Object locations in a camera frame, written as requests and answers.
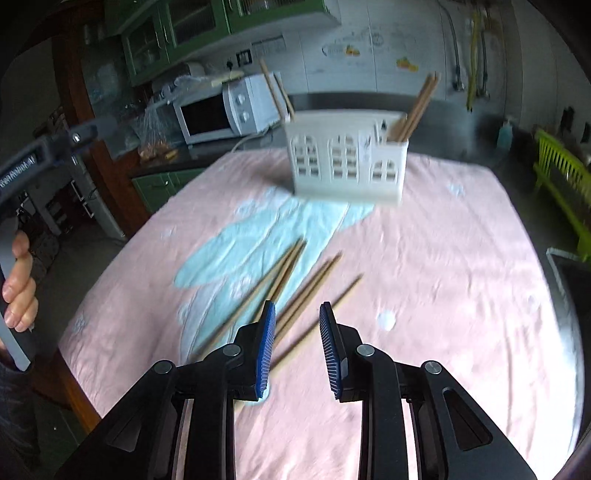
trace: black countertop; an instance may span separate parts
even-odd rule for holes
[[[130,170],[129,176],[130,178],[136,178],[156,173],[167,173],[169,171],[207,168],[218,158],[223,157],[227,152],[229,152],[229,150],[220,150],[217,153],[199,154],[196,158],[192,158],[187,147],[179,147],[178,155],[172,160],[165,160],[164,157],[156,157],[155,159]]]
[[[137,168],[133,168],[129,172],[129,177],[142,177],[144,175],[189,170],[191,168],[207,168],[230,152],[238,140],[240,139],[230,138],[207,142],[193,145],[190,149],[188,146],[182,145],[178,147],[178,155],[172,160],[167,161],[162,156],[156,157]],[[259,148],[285,148],[286,144],[285,133],[282,129],[276,129],[267,133],[264,137],[253,138],[244,142],[240,147],[240,151],[257,150]]]

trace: cabinet handle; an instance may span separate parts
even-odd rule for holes
[[[168,186],[168,180],[164,182],[164,185],[149,185],[151,189],[165,189]]]

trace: white microwave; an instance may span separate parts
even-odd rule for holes
[[[273,74],[271,81],[286,113]],[[194,90],[176,99],[174,110],[188,145],[261,133],[280,120],[263,74]]]

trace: chopstick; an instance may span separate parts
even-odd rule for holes
[[[336,302],[332,304],[333,310],[339,308],[353,293],[355,287],[359,284],[359,282],[363,279],[363,274],[358,276],[351,285],[345,290],[345,292],[338,298]],[[293,358],[297,352],[299,352],[302,347],[312,338],[312,333],[318,331],[318,322],[314,322],[310,327],[300,336],[298,341],[291,347],[287,352],[283,353],[277,361],[273,363],[271,366],[271,375],[277,375],[281,367],[287,365],[291,358]]]
[[[296,111],[294,110],[294,106],[291,104],[291,100],[287,96],[287,92],[283,88],[283,82],[281,81],[279,76],[276,73],[273,73],[273,76],[275,77],[275,81],[277,82],[277,85],[279,86],[279,91],[283,95],[283,100],[285,101],[285,104],[287,105],[287,110],[289,111],[291,121],[293,122],[293,120],[296,119],[296,113],[295,113]]]
[[[418,106],[422,101],[422,98],[426,94],[427,89],[432,82],[432,78],[433,78],[433,75],[431,75],[431,74],[427,75],[427,78],[425,78],[425,82],[423,83],[423,86],[421,87],[421,91],[418,93],[417,98],[414,101],[413,107],[410,110],[410,114],[408,114],[406,116],[406,118],[401,118],[398,122],[396,122],[394,125],[392,125],[390,127],[390,130],[388,130],[388,134],[387,134],[387,141],[388,142],[400,142],[401,141],[401,138],[402,138],[401,134],[404,130],[404,127],[406,126],[408,120],[416,113]]]
[[[283,337],[287,335],[292,325],[310,304],[322,285],[324,285],[326,280],[328,280],[328,277],[330,277],[330,274],[335,269],[342,257],[343,254],[339,253],[330,262],[328,262],[326,268],[320,270],[314,276],[314,278],[310,280],[304,291],[295,298],[288,311],[281,315],[279,330],[275,330],[275,345],[279,344],[279,342],[283,340]]]
[[[270,269],[267,274],[261,279],[261,281],[256,285],[255,288],[252,289],[250,294],[242,301],[240,306],[234,311],[231,317],[223,322],[210,336],[207,340],[207,344],[204,347],[200,348],[195,357],[197,361],[203,360],[207,356],[207,354],[216,346],[216,344],[220,341],[222,336],[228,331],[230,327],[234,325],[234,323],[240,318],[240,316],[244,313],[244,311],[250,306],[251,302],[255,300],[256,297],[260,294],[262,289],[265,287],[267,282],[273,278],[273,276],[277,275],[281,267],[285,264],[287,259],[290,257],[291,253],[296,249],[297,243],[295,243],[292,247],[288,249],[287,252],[283,254],[283,256],[277,261],[277,263]]]
[[[439,83],[439,75],[436,73],[435,76],[428,75],[428,85],[427,89],[423,92],[422,97],[418,98],[417,103],[413,107],[413,111],[411,111],[406,123],[404,124],[404,129],[402,129],[402,133],[399,135],[399,142],[407,142],[413,132],[416,130],[417,125],[427,106],[431,102],[431,97],[437,88],[437,84]]]
[[[397,138],[402,133],[402,129],[404,129],[404,124],[406,123],[407,118],[408,118],[408,115],[404,115],[404,116],[400,117],[396,123],[390,125],[390,128],[388,129],[388,133],[386,134],[386,142],[396,142],[397,141]]]
[[[285,289],[285,285],[287,285],[287,281],[290,279],[291,274],[294,271],[294,268],[296,267],[296,264],[298,263],[298,260],[300,259],[304,251],[304,248],[306,248],[306,241],[303,238],[300,238],[295,243],[295,247],[293,247],[293,249],[291,250],[286,261],[283,262],[281,270],[275,278],[275,281],[271,285],[271,288],[269,289],[269,293],[267,294],[265,300],[269,299],[273,303],[277,303],[277,300],[279,300],[279,297],[281,297],[281,294]],[[265,307],[265,300],[262,301],[261,308],[258,310],[258,313],[255,315],[255,317],[251,320],[251,323],[258,322],[259,318],[261,318],[263,308]]]
[[[271,81],[271,76],[269,75],[269,69],[267,68],[267,64],[265,63],[265,59],[260,59],[259,64],[261,65],[261,70],[265,75],[265,80],[267,81],[267,86],[269,87],[269,91],[271,92],[271,96],[273,97],[273,103],[275,104],[275,108],[277,108],[277,113],[279,113],[279,120],[282,124],[285,123],[285,115],[281,110],[281,104],[275,95],[275,89],[273,88],[273,83]]]

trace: glass cabinet door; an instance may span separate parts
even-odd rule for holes
[[[161,15],[171,62],[230,34],[222,0],[168,0]]]
[[[257,25],[296,15],[326,12],[323,0],[227,0],[235,4],[228,18],[230,30],[237,33]]]
[[[158,9],[140,18],[123,35],[125,58],[131,83],[138,85],[168,64],[168,54]]]

